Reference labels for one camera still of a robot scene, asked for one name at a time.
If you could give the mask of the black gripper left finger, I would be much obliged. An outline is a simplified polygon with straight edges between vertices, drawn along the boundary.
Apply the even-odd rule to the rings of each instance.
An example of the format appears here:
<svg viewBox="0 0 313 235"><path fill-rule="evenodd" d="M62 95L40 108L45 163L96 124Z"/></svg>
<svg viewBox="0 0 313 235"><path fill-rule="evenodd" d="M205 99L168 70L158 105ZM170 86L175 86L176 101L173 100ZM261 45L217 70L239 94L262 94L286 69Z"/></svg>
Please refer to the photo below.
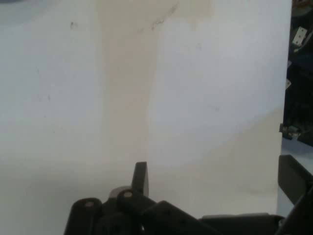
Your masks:
<svg viewBox="0 0 313 235"><path fill-rule="evenodd" d="M115 188L106 202L86 198L69 213L66 235L213 235L215 229L166 201L149 198L148 168L138 162L130 186Z"/></svg>

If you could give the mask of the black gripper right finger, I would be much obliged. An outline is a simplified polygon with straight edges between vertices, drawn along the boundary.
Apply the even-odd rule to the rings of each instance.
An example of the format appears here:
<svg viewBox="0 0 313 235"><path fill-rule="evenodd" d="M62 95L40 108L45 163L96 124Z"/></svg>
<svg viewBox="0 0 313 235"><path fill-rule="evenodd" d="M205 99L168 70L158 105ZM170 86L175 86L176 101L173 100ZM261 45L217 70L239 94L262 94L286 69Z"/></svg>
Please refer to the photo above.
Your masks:
<svg viewBox="0 0 313 235"><path fill-rule="evenodd" d="M279 156L278 185L293 208L276 232L277 235L313 233L313 175L292 155Z"/></svg>

